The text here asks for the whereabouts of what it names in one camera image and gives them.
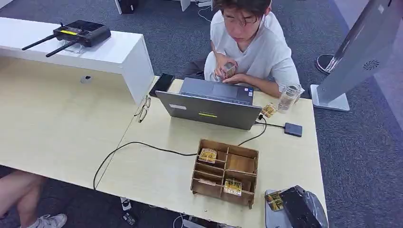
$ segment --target yellow label on router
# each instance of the yellow label on router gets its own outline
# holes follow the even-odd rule
[[[74,36],[77,35],[77,33],[75,33],[75,32],[70,32],[70,31],[66,31],[66,30],[62,30],[60,32],[70,34],[70,35],[74,35]]]
[[[199,115],[201,115],[201,116],[207,116],[207,117],[214,117],[214,118],[217,118],[217,116],[216,116],[216,115],[210,115],[210,114],[206,114],[206,113],[199,113]]]

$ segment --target eyeglasses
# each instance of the eyeglasses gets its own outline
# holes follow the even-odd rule
[[[246,26],[248,24],[254,24],[255,22],[258,21],[258,19],[255,17],[238,19],[238,18],[233,18],[233,17],[228,17],[228,16],[224,16],[224,20],[229,23],[241,24],[242,26]]]
[[[147,95],[145,96],[145,103],[141,107],[140,112],[134,115],[137,116],[137,122],[141,123],[144,120],[150,106],[151,106],[151,98]]]

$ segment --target laptop sticker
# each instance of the laptop sticker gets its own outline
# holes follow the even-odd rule
[[[175,105],[175,104],[169,104],[169,106],[170,106],[171,108],[177,108],[177,109],[186,110],[186,107],[185,107],[185,106],[180,106],[180,105]]]
[[[201,116],[206,116],[206,117],[217,118],[217,116],[216,116],[216,115],[213,115],[213,114],[199,113],[199,115],[201,115]]]

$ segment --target dark hair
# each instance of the dark hair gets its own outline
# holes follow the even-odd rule
[[[251,12],[260,18],[270,6],[271,0],[216,0],[215,4],[223,10],[224,8],[237,8]]]

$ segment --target white t-shirt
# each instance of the white t-shirt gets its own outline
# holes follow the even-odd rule
[[[270,12],[263,16],[259,30],[248,48],[241,52],[234,39],[228,34],[222,12],[219,10],[211,20],[211,40],[218,53],[222,53],[238,63],[237,73],[269,80],[274,78],[280,92],[290,82],[299,84],[298,73],[291,59],[288,47],[276,16]],[[211,52],[204,67],[204,78],[220,81],[215,77],[216,60]]]

